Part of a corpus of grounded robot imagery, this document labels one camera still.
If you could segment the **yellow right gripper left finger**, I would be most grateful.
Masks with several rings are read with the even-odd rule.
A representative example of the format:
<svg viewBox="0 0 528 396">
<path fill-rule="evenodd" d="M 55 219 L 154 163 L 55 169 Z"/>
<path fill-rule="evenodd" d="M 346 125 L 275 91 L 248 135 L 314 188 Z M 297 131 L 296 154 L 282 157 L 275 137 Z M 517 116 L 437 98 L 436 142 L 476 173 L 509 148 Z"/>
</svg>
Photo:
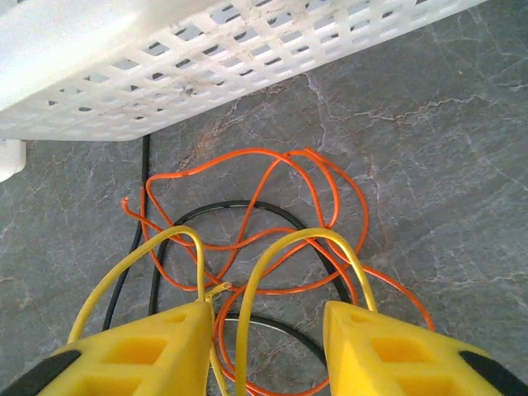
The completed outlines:
<svg viewBox="0 0 528 396">
<path fill-rule="evenodd" d="M 211 307 L 193 302 L 58 349 L 4 395 L 204 395 Z"/>
</svg>

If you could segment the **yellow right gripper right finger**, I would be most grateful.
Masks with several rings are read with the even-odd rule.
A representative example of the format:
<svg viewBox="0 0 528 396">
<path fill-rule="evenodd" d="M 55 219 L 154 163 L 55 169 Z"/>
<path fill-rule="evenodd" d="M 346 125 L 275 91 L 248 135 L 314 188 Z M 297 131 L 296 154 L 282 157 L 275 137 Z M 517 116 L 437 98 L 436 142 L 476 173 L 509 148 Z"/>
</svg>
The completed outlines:
<svg viewBox="0 0 528 396">
<path fill-rule="evenodd" d="M 525 395 L 486 351 L 339 301 L 325 305 L 323 346 L 333 395 Z"/>
</svg>

